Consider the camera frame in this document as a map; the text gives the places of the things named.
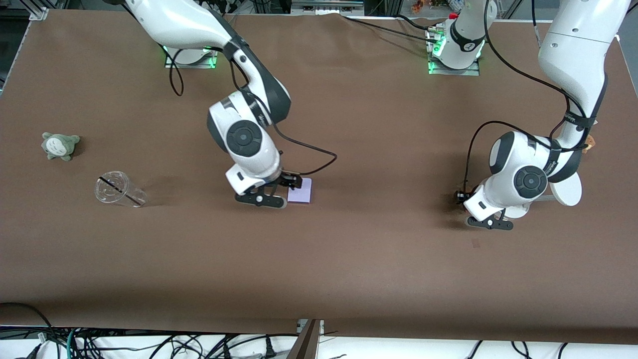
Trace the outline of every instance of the brown table surface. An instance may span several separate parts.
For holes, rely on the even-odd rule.
[[[489,49],[479,77],[428,75],[422,43],[338,15],[234,26],[292,94],[280,129],[339,154],[312,176],[312,203],[234,201],[233,162],[205,124],[234,90],[224,59],[183,70],[178,98],[161,50],[126,13],[51,11],[31,25],[0,98],[2,301],[61,326],[272,333],[319,317],[340,335],[638,342],[638,100],[616,42],[581,203],[536,203],[498,232],[465,227],[451,204],[472,133],[502,120],[548,134],[561,95]],[[531,25],[491,32],[542,76]],[[506,131],[479,136],[470,186]],[[42,132],[81,136],[74,159],[47,160]],[[271,133],[288,169],[328,160]],[[94,182],[112,170],[149,206],[99,203]]]

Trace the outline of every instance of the plastic cup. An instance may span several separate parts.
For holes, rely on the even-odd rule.
[[[95,183],[95,197],[102,203],[116,203],[127,207],[142,207],[146,193],[121,171],[106,172]]]

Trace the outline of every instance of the gray plush toy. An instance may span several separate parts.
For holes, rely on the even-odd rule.
[[[48,132],[42,134],[44,142],[42,142],[42,148],[47,153],[47,158],[50,160],[55,157],[62,158],[64,161],[71,160],[71,154],[75,149],[75,144],[80,142],[80,136],[72,135],[54,135]]]

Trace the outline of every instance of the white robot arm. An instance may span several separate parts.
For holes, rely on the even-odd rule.
[[[565,0],[541,46],[541,69],[577,103],[568,101],[560,135],[552,139],[518,131],[501,136],[492,147],[492,176],[483,181],[463,204],[472,217],[468,224],[511,229],[497,220],[527,213],[532,201],[548,184],[555,198],[574,206],[582,194],[576,173],[581,147],[596,120],[605,95],[604,61],[631,0]]]
[[[283,208],[274,195],[277,185],[298,188],[298,175],[282,172],[279,151],[265,128],[284,120],[290,96],[257,59],[239,34],[215,11],[192,0],[125,0],[149,36],[176,49],[207,47],[222,52],[248,78],[248,83],[209,108],[208,129],[235,161],[226,178],[239,202]],[[272,187],[266,194],[264,187]]]
[[[485,45],[483,17],[487,5],[487,28],[496,19],[497,6],[494,0],[466,1],[465,7],[456,19],[448,19],[436,27],[444,28],[441,45],[435,47],[432,54],[443,65],[460,70],[467,68],[479,56]]]

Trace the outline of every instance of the plush toy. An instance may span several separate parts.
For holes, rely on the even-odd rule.
[[[54,135],[48,132],[42,134],[44,142],[42,142],[42,148],[47,153],[47,158],[50,160],[55,157],[62,158],[64,161],[71,160],[71,154],[75,149],[75,144],[80,142],[80,136],[65,136]]]
[[[587,145],[587,148],[583,149],[582,151],[583,154],[587,153],[587,151],[589,151],[592,147],[596,146],[596,141],[594,141],[594,138],[591,135],[587,135],[585,144]]]

